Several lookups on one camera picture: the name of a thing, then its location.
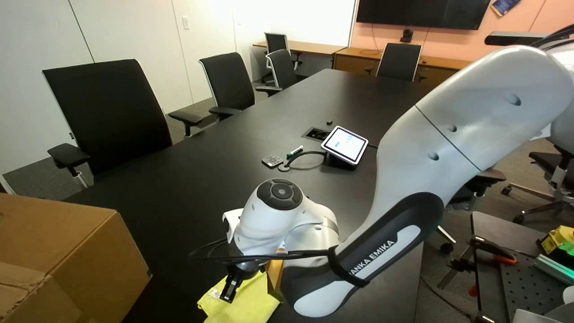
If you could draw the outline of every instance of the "white wall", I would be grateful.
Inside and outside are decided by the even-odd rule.
[[[200,58],[236,51],[247,70],[263,33],[346,45],[353,0],[69,0],[95,61],[136,58],[165,113],[209,96]],[[43,69],[89,63],[68,0],[0,2],[0,174],[71,142]]]
[[[139,61],[161,110],[191,103],[170,0],[71,0],[95,61]]]
[[[91,63],[66,0],[0,2],[0,174],[69,142],[41,70]]]

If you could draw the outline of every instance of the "television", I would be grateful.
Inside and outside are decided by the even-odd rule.
[[[403,27],[480,27],[489,0],[360,0],[356,22]]]

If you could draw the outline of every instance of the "cardboard box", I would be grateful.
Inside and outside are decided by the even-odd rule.
[[[121,322],[148,279],[114,210],[0,194],[0,323]]]

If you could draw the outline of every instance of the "yellow cloth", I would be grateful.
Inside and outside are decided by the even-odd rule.
[[[208,316],[206,323],[263,323],[279,305],[279,302],[267,293],[265,273],[256,273],[251,280],[243,280],[231,304],[218,300],[224,286],[226,279],[218,280],[218,284],[197,302],[197,307]]]

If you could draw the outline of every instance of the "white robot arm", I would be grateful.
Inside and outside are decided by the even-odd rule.
[[[288,244],[294,232],[321,227],[324,235],[310,237],[315,244],[306,246],[330,248],[330,257],[286,264],[283,293],[301,316],[331,314],[419,244],[469,178],[570,108],[572,76],[563,60],[530,47],[507,47],[475,61],[423,97],[382,137],[371,210],[346,241],[337,243],[333,216],[304,201],[295,185],[279,183],[278,189],[288,187],[286,196],[301,194],[301,200],[276,210],[274,200],[281,198],[265,196],[274,185],[263,183],[233,230],[236,250],[240,255],[269,255]]]

